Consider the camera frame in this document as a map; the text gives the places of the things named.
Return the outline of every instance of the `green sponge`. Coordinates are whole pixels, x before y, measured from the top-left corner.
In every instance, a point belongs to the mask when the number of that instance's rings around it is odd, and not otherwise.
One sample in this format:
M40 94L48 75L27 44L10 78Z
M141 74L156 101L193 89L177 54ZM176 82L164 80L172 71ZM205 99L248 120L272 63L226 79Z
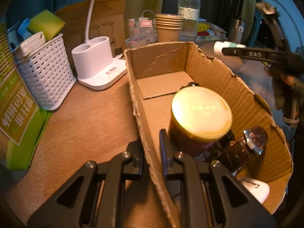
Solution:
M64 27L65 22L48 10L44 10L31 18L27 29L33 33L43 32L45 39L50 41Z

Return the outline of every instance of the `stack of paper cups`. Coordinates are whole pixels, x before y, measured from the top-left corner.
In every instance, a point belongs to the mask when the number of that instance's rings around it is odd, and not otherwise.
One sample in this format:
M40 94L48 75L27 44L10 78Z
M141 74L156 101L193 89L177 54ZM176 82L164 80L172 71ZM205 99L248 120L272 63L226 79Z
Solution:
M173 42L179 40L183 27L182 16L158 13L155 18L158 42Z

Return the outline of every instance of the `bottle cap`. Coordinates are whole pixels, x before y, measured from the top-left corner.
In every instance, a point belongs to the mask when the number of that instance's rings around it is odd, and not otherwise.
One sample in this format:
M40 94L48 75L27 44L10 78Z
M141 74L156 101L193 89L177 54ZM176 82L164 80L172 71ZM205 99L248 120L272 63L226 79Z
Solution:
M227 102L205 87L186 87L173 98L172 121L181 133L200 142L222 138L231 128L232 112Z

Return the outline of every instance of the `jar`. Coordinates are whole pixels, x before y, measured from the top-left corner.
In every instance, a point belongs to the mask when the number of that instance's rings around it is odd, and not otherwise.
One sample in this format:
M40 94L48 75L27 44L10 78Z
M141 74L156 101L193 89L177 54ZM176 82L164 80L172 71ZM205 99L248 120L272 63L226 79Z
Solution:
M175 94L168 135L180 151L199 156L222 138L231 125L231 109L216 92L192 86Z

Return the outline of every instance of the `cardboard box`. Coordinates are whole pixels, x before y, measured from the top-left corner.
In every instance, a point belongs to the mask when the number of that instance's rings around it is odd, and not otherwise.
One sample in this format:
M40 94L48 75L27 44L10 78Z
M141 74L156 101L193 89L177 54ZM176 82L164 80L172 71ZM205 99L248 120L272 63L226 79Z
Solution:
M95 0L90 23L89 38L99 36L110 38L113 56L125 49L124 11L126 0ZM66 6L55 11L66 22L62 33L66 52L74 73L72 49L84 43L85 28L90 0Z
M272 118L266 101L254 93L224 63L207 57L189 42L169 42L125 50L133 112L150 165L150 175L173 227L180 227L180 213L162 175L159 130L168 129L174 93L190 81L220 94L233 113L236 139L243 130L262 126L269 140L264 153L253 157L239 176L267 182L270 195L264 207L274 213L282 202L293 163L285 135Z

